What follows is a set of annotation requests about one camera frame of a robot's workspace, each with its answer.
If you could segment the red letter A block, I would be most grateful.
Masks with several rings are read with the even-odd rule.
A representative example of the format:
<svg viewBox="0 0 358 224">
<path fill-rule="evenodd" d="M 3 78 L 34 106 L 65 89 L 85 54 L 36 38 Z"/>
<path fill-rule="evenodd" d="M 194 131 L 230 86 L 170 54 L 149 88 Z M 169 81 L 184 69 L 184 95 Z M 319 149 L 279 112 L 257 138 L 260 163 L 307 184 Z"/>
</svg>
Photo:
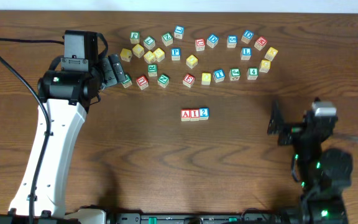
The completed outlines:
<svg viewBox="0 0 358 224">
<path fill-rule="evenodd" d="M 189 121 L 191 119 L 191 114 L 189 109 L 181 110 L 181 121 Z"/>
</svg>

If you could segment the blue number 2 block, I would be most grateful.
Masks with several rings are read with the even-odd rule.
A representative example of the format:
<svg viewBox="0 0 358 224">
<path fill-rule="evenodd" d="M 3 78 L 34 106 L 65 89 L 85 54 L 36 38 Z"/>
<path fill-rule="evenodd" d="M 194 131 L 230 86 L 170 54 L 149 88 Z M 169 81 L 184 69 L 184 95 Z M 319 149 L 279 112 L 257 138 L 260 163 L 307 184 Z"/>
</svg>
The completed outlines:
<svg viewBox="0 0 358 224">
<path fill-rule="evenodd" d="M 209 119 L 209 108 L 200 108 L 200 120 L 208 120 Z"/>
</svg>

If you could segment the red letter I block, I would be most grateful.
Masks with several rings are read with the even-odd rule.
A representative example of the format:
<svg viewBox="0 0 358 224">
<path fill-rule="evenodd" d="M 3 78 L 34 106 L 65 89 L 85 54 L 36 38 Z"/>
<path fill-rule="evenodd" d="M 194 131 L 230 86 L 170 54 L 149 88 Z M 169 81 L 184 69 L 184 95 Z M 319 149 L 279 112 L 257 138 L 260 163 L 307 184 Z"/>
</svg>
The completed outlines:
<svg viewBox="0 0 358 224">
<path fill-rule="evenodd" d="M 199 121 L 200 120 L 200 110 L 191 109 L 190 110 L 190 121 Z"/>
</svg>

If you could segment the red letter U block lower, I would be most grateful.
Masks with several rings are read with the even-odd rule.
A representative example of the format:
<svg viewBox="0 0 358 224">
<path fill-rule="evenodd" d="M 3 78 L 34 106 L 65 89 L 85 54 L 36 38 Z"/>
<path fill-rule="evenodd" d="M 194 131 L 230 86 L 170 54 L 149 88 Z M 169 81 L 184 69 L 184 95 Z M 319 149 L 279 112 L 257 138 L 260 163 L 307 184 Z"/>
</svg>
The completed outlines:
<svg viewBox="0 0 358 224">
<path fill-rule="evenodd" d="M 149 81 L 146 76 L 142 75 L 136 79 L 136 83 L 141 90 L 144 90 L 149 86 Z"/>
</svg>

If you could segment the yellow block upper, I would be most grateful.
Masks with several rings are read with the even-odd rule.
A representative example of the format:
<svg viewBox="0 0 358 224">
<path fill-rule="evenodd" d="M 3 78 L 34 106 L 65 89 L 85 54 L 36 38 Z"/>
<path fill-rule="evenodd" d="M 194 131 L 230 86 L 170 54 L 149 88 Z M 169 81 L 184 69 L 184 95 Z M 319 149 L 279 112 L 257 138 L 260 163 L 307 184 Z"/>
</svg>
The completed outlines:
<svg viewBox="0 0 358 224">
<path fill-rule="evenodd" d="M 143 48 L 143 46 L 141 46 L 140 44 L 136 44 L 133 48 L 132 48 L 132 53 L 138 57 L 141 58 L 144 54 L 145 54 L 145 50 Z"/>
</svg>

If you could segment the green letter R block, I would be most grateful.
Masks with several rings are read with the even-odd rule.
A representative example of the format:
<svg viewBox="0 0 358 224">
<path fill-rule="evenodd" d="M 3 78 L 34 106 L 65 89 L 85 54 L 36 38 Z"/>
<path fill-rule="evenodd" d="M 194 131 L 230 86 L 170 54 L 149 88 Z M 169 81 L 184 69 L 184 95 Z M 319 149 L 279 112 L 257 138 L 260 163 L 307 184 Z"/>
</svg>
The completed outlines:
<svg viewBox="0 0 358 224">
<path fill-rule="evenodd" d="M 149 64 L 147 67 L 147 73 L 150 77 L 156 77 L 158 75 L 158 68 L 156 64 Z"/>
</svg>

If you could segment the green letter Z block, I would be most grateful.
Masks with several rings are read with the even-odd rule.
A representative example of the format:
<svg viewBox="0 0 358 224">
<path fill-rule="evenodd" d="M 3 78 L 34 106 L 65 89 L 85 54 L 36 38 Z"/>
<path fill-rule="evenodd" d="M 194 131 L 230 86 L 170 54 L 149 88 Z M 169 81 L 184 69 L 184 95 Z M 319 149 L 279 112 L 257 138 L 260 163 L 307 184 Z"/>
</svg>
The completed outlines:
<svg viewBox="0 0 358 224">
<path fill-rule="evenodd" d="M 173 44 L 173 36 L 170 32 L 167 32 L 162 35 L 162 42 L 166 47 Z"/>
</svg>

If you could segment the blue letter P block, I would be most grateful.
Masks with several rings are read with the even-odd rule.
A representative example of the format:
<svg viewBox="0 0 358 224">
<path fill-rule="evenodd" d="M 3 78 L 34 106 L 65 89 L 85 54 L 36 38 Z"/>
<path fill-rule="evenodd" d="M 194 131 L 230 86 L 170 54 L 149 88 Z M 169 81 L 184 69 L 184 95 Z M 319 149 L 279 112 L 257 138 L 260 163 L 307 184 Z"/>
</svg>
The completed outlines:
<svg viewBox="0 0 358 224">
<path fill-rule="evenodd" d="M 181 50 L 180 48 L 172 48 L 171 56 L 173 61 L 179 61 L 181 59 Z"/>
</svg>

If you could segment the green number 4 block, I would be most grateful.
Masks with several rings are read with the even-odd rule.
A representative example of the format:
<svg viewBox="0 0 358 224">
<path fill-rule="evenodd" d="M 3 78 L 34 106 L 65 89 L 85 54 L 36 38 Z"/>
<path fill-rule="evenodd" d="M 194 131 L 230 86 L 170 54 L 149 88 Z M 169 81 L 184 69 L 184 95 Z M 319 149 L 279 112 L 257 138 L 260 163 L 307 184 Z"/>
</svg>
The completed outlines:
<svg viewBox="0 0 358 224">
<path fill-rule="evenodd" d="M 259 76 L 259 70 L 257 67 L 249 67 L 247 71 L 248 80 L 256 80 Z"/>
</svg>

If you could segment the red letter E block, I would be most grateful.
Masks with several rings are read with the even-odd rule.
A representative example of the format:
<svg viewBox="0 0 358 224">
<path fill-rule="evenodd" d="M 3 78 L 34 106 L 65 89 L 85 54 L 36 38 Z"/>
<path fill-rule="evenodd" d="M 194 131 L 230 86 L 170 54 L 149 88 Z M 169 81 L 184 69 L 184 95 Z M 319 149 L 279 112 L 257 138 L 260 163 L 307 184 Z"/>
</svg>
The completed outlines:
<svg viewBox="0 0 358 224">
<path fill-rule="evenodd" d="M 187 73 L 183 78 L 183 84 L 188 88 L 191 88 L 195 82 L 195 77 L 189 73 Z"/>
</svg>

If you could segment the blue letter l block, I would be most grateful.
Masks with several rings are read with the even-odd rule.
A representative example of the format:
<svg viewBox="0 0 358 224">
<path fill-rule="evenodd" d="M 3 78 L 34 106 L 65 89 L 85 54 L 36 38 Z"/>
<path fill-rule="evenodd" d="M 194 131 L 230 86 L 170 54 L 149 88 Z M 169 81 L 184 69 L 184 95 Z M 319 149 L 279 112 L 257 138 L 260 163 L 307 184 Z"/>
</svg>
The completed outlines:
<svg viewBox="0 0 358 224">
<path fill-rule="evenodd" d="M 252 49 L 250 47 L 243 47 L 241 50 L 241 60 L 250 60 L 252 56 Z"/>
<path fill-rule="evenodd" d="M 182 39 L 185 28 L 183 26 L 176 26 L 174 29 L 174 38 Z"/>
</svg>

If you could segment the yellow letter K block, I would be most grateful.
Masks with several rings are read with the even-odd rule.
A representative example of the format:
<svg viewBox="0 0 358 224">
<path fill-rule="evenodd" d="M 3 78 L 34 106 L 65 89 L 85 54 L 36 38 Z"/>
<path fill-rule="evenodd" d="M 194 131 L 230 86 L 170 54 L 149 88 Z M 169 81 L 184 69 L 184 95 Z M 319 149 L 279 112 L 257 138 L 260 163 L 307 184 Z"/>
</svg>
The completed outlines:
<svg viewBox="0 0 358 224">
<path fill-rule="evenodd" d="M 273 47 L 270 47 L 265 54 L 265 59 L 272 61 L 277 56 L 277 54 L 278 50 Z"/>
</svg>

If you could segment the yellow letter O block front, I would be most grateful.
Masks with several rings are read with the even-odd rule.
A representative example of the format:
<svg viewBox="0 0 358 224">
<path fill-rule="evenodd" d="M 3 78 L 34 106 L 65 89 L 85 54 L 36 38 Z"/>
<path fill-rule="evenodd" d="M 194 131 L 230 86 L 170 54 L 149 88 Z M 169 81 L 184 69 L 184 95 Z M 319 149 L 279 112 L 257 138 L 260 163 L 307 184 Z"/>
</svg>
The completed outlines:
<svg viewBox="0 0 358 224">
<path fill-rule="evenodd" d="M 211 83 L 211 74 L 210 73 L 202 73 L 201 84 L 202 85 L 210 85 L 210 83 Z"/>
</svg>

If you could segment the blue letter D block left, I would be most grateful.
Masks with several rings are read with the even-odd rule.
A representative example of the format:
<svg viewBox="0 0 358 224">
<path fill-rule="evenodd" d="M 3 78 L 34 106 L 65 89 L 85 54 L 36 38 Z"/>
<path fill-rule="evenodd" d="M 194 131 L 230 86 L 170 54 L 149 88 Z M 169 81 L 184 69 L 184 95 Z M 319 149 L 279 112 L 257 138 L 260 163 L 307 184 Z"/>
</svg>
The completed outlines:
<svg viewBox="0 0 358 224">
<path fill-rule="evenodd" d="M 212 49 L 215 48 L 215 46 L 218 44 L 219 42 L 219 37 L 216 36 L 215 34 L 211 34 L 208 38 L 207 38 L 207 45 L 209 47 L 211 47 Z"/>
</svg>

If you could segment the blue letter D block right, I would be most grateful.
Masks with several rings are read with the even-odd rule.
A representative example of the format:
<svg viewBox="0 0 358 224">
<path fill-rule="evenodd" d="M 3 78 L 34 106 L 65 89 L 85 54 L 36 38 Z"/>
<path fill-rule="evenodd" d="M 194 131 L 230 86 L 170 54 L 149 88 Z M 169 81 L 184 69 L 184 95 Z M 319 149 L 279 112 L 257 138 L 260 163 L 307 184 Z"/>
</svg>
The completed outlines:
<svg viewBox="0 0 358 224">
<path fill-rule="evenodd" d="M 245 44 L 249 44 L 250 41 L 252 40 L 254 36 L 254 33 L 250 30 L 245 30 L 245 32 L 243 33 L 242 37 L 241 37 L 241 41 L 244 42 Z"/>
</svg>

